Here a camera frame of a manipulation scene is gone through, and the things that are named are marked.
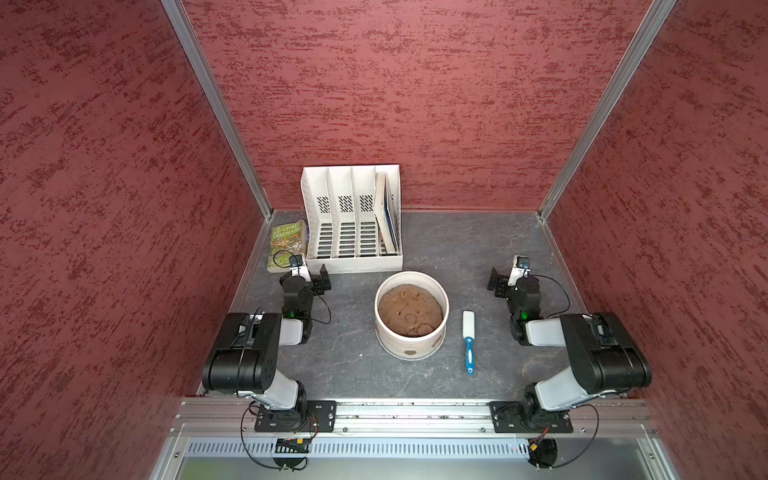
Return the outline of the white ceramic pot with mud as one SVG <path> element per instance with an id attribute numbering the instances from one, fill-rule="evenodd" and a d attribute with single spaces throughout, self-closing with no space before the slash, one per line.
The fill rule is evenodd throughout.
<path id="1" fill-rule="evenodd" d="M 387 278 L 377 290 L 374 331 L 392 356 L 422 360 L 442 346 L 449 310 L 448 296 L 434 278 L 403 271 Z"/>

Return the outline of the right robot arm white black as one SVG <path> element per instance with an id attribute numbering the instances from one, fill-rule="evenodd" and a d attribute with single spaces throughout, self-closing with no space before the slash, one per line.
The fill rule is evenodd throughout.
<path id="1" fill-rule="evenodd" d="M 526 347 L 559 347 L 569 366 L 529 384 L 521 399 L 489 404 L 498 433 L 571 433 L 570 411 L 590 400 L 650 385 L 652 372 L 619 317 L 611 312 L 541 316 L 539 279 L 491 271 L 488 289 L 506 301 L 511 333 Z"/>

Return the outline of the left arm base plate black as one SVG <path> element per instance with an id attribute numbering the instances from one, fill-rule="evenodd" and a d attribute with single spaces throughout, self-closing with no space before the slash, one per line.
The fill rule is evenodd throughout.
<path id="1" fill-rule="evenodd" d="M 260 406 L 255 417 L 255 432 L 329 433 L 334 430 L 337 403 L 331 400 L 299 402 L 288 410 Z"/>

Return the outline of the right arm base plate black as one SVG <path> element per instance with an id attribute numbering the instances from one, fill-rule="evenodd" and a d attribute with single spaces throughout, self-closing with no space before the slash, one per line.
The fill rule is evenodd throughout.
<path id="1" fill-rule="evenodd" d="M 547 411 L 527 402 L 493 401 L 488 404 L 496 433 L 540 435 L 570 434 L 573 426 L 568 411 Z"/>

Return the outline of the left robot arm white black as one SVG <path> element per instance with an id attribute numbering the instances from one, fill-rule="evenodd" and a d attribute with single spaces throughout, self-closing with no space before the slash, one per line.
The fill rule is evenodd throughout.
<path id="1" fill-rule="evenodd" d="M 298 430 L 312 419 L 303 385 L 277 367 L 281 346 L 308 342 L 313 301 L 331 289 L 327 269 L 317 274 L 294 267 L 280 278 L 279 313 L 229 313 L 204 363 L 202 386 L 209 392 L 256 401 L 268 426 Z"/>

